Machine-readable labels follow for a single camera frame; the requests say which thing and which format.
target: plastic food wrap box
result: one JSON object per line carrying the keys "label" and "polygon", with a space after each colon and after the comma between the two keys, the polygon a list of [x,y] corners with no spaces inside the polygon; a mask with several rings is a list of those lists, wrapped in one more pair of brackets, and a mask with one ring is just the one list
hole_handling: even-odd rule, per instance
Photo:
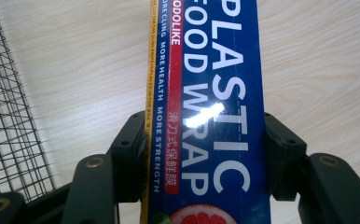
{"label": "plastic food wrap box", "polygon": [[141,223],[270,223],[256,0],[152,0]]}

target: wire grid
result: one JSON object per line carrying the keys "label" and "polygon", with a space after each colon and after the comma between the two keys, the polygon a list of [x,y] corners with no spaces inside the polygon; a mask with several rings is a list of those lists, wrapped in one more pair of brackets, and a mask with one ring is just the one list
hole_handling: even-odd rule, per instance
{"label": "wire grid", "polygon": [[55,184],[13,63],[0,27],[0,192],[30,202]]}

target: wooden table surface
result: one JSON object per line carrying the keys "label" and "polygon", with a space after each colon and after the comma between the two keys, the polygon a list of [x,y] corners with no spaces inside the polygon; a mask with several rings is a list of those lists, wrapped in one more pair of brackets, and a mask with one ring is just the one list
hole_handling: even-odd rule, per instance
{"label": "wooden table surface", "polygon": [[[150,0],[0,0],[58,186],[145,108]],[[258,1],[265,111],[360,175],[360,1]],[[272,223],[300,223],[271,200]],[[138,223],[140,204],[123,204]]]}

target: red stripe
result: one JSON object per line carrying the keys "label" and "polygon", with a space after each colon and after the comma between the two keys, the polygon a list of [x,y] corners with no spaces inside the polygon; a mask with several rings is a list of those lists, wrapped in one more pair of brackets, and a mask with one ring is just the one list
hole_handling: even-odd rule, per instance
{"label": "red stripe", "polygon": [[[179,1],[173,0],[173,8]],[[169,74],[168,74],[168,104],[166,118],[166,148],[165,148],[165,183],[167,193],[178,194],[180,175],[180,132],[181,132],[181,92],[183,65],[183,1],[179,15],[172,15]]]}

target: yellow edge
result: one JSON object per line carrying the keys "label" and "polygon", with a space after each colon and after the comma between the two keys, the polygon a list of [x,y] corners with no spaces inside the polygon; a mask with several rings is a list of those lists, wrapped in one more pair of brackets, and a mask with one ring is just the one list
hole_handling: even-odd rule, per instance
{"label": "yellow edge", "polygon": [[148,71],[147,71],[147,96],[145,99],[145,170],[146,181],[145,191],[142,199],[142,212],[140,215],[140,223],[146,224],[148,221],[148,192],[150,179],[150,155],[151,155],[151,134],[153,128],[153,112],[154,112],[154,81],[156,73],[156,55],[157,55],[157,29],[158,29],[158,0],[151,0],[150,15],[150,41],[148,47]]}

